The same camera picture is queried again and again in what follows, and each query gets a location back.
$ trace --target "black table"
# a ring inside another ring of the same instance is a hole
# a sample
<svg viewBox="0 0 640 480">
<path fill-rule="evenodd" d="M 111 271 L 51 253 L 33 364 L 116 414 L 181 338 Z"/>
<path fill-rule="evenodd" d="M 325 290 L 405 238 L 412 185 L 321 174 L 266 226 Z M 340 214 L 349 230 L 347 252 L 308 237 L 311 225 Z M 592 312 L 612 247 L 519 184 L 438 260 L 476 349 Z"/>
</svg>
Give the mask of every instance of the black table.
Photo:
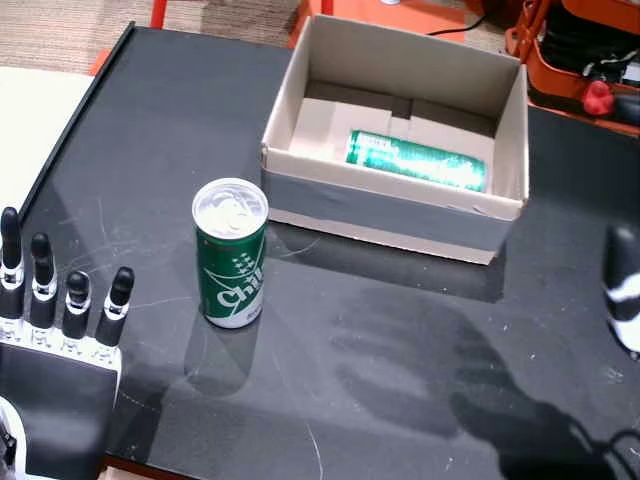
<svg viewBox="0 0 640 480">
<path fill-rule="evenodd" d="M 25 235 L 96 298 L 137 274 L 108 453 L 203 479 L 611 478 L 594 442 L 640 426 L 599 278 L 607 222 L 640 219 L 631 138 L 531 110 L 532 198 L 489 267 L 272 224 L 262 318 L 198 314 L 191 200 L 259 182 L 289 56 L 135 28 L 52 159 Z"/>
</svg>

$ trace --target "cardboard flap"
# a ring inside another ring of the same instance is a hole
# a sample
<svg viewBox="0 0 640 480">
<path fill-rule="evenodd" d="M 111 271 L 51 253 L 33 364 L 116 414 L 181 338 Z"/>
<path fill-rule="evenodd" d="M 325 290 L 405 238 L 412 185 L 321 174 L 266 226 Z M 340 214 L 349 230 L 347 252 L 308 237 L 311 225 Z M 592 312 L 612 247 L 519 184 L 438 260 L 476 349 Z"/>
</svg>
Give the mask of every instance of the cardboard flap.
<svg viewBox="0 0 640 480">
<path fill-rule="evenodd" d="M 519 62 L 433 37 L 318 15 L 311 78 L 497 119 Z"/>
<path fill-rule="evenodd" d="M 529 198 L 527 67 L 522 65 L 511 87 L 496 131 L 493 193 L 526 202 Z"/>
</svg>

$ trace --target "black cable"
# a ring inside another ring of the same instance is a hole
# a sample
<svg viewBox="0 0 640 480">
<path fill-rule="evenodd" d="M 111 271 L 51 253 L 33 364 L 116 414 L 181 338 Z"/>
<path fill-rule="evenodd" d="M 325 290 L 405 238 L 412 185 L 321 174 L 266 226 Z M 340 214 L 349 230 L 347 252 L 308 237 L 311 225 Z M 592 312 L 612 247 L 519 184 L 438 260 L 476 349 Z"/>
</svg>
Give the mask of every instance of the black cable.
<svg viewBox="0 0 640 480">
<path fill-rule="evenodd" d="M 504 2 L 505 0 L 500 0 L 495 7 L 493 7 L 491 10 L 486 12 L 483 16 L 481 16 L 478 20 L 476 20 L 475 23 L 472 23 L 468 27 L 450 28 L 447 30 L 436 30 L 435 32 L 427 33 L 427 35 L 431 37 L 435 37 L 436 35 L 444 35 L 445 33 L 468 32 L 469 30 L 473 30 L 474 28 L 479 27 L 482 24 L 482 22 L 484 22 L 489 16 L 493 15 L 498 10 L 500 10 L 504 6 Z"/>
</svg>

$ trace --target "green can in box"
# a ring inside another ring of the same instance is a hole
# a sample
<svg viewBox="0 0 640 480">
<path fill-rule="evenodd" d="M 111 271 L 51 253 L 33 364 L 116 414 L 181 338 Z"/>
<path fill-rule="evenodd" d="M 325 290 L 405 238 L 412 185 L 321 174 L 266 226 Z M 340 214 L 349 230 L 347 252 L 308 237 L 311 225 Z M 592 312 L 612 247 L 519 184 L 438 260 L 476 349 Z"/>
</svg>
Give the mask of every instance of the green can in box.
<svg viewBox="0 0 640 480">
<path fill-rule="evenodd" d="M 351 133 L 347 163 L 476 192 L 487 182 L 482 160 L 361 130 Z"/>
<path fill-rule="evenodd" d="M 239 178 L 208 183 L 193 200 L 201 308 L 220 327 L 243 327 L 262 310 L 268 212 L 262 190 Z"/>
</svg>

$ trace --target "scratch on table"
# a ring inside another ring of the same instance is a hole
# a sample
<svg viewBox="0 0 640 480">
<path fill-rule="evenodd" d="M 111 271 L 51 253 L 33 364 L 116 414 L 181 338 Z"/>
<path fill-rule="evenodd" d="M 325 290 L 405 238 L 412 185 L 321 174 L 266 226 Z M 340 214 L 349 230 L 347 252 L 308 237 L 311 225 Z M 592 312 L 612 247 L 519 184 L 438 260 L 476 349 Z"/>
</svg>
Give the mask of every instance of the scratch on table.
<svg viewBox="0 0 640 480">
<path fill-rule="evenodd" d="M 311 429 L 311 424 L 309 423 L 309 419 L 307 419 L 307 417 L 302 415 L 302 410 L 300 409 L 300 406 L 298 405 L 298 402 L 296 400 L 295 394 L 293 392 L 293 388 L 291 388 L 291 384 L 289 383 L 289 380 L 287 379 L 287 377 L 285 376 L 284 372 L 282 371 L 282 368 L 280 367 L 280 362 L 278 361 L 278 356 L 276 355 L 275 352 L 272 353 L 272 358 L 273 358 L 273 363 L 276 366 L 276 370 L 278 371 L 278 374 L 280 375 L 280 379 L 282 380 L 282 383 L 284 384 L 285 388 L 289 392 L 289 396 L 291 397 L 291 401 L 293 402 L 293 405 L 294 405 L 298 415 L 300 416 L 300 418 L 304 422 L 304 426 L 307 429 L 307 433 L 309 434 L 309 438 L 311 439 L 311 442 L 313 443 L 313 450 L 315 452 L 316 459 L 318 461 L 318 470 L 320 471 L 320 477 L 319 478 L 320 478 L 320 480 L 324 480 L 324 465 L 322 464 L 322 455 L 320 455 L 320 447 L 318 446 L 318 441 L 316 440 L 316 436 L 314 435 L 313 430 Z"/>
<path fill-rule="evenodd" d="M 128 395 L 124 390 L 122 390 L 122 388 L 120 388 L 120 394 L 126 398 L 127 400 L 129 400 L 131 403 L 133 403 L 134 405 L 137 405 L 140 408 L 144 408 L 147 410 L 151 410 L 152 412 L 155 413 L 160 413 L 160 409 L 155 408 L 155 407 L 150 407 L 149 405 L 145 405 L 144 403 L 142 403 L 139 400 L 136 400 L 135 398 L 133 398 L 131 395 Z"/>
<path fill-rule="evenodd" d="M 87 257 L 91 257 L 93 254 L 101 252 L 102 250 L 107 250 L 107 249 L 111 249 L 114 246 L 119 246 L 119 245 L 132 245 L 132 244 L 136 244 L 139 243 L 137 240 L 127 240 L 127 241 L 122 241 L 122 242 L 112 242 L 112 243 L 107 243 L 105 245 L 100 245 L 99 247 L 94 248 L 93 250 L 90 250 L 86 253 L 83 253 L 82 255 L 78 255 L 77 257 L 72 258 L 71 260 L 69 260 L 66 265 L 60 267 L 60 269 L 58 270 L 58 273 L 60 272 L 64 272 L 66 271 L 68 268 L 73 267 L 73 264 L 75 262 L 77 262 L 78 260 L 82 260 L 83 258 L 87 258 Z"/>
<path fill-rule="evenodd" d="M 102 197 L 98 197 L 98 218 L 100 219 L 100 230 L 102 230 L 102 236 L 105 243 L 109 243 L 109 237 L 107 237 L 107 230 L 104 228 L 104 212 L 102 210 Z"/>
<path fill-rule="evenodd" d="M 624 382 L 624 374 L 612 367 L 608 367 L 605 369 L 604 376 L 607 377 L 607 383 L 610 384 Z"/>
<path fill-rule="evenodd" d="M 113 264 L 112 263 L 107 263 L 105 265 L 101 265 L 99 267 L 92 268 L 91 270 L 88 270 L 85 273 L 89 274 L 89 273 L 93 273 L 93 272 L 98 272 L 100 270 L 106 270 L 107 268 L 111 268 L 111 267 L 113 267 Z"/>
<path fill-rule="evenodd" d="M 319 241 L 320 241 L 320 237 L 316 238 L 313 242 L 311 242 L 306 247 L 301 248 L 300 250 L 294 250 L 293 252 L 285 253 L 284 255 L 280 255 L 278 258 L 293 257 L 294 255 L 300 255 L 301 253 L 308 252 L 313 247 L 315 247 L 316 243 L 318 243 Z"/>
<path fill-rule="evenodd" d="M 60 220 L 58 222 L 58 225 L 67 225 L 68 223 L 72 223 L 74 220 L 76 220 L 79 217 L 79 215 L 74 215 L 73 217 L 68 217 L 65 218 L 64 220 Z"/>
<path fill-rule="evenodd" d="M 187 377 L 193 377 L 200 373 L 200 369 L 202 365 L 204 365 L 204 361 L 207 359 L 207 350 L 209 349 L 209 336 L 205 333 L 203 335 L 204 341 L 202 343 L 202 355 L 200 356 L 200 361 L 198 362 L 198 366 L 190 372 Z"/>
<path fill-rule="evenodd" d="M 170 302 L 182 302 L 182 301 L 186 301 L 186 300 L 192 300 L 193 297 L 173 297 L 173 298 L 165 298 L 164 300 L 158 300 L 157 302 L 151 302 L 151 303 L 141 303 L 140 305 L 131 305 L 129 307 L 129 310 L 135 310 L 137 308 L 149 308 L 149 307 L 155 307 L 156 305 L 162 305 L 163 303 L 170 303 Z"/>
</svg>

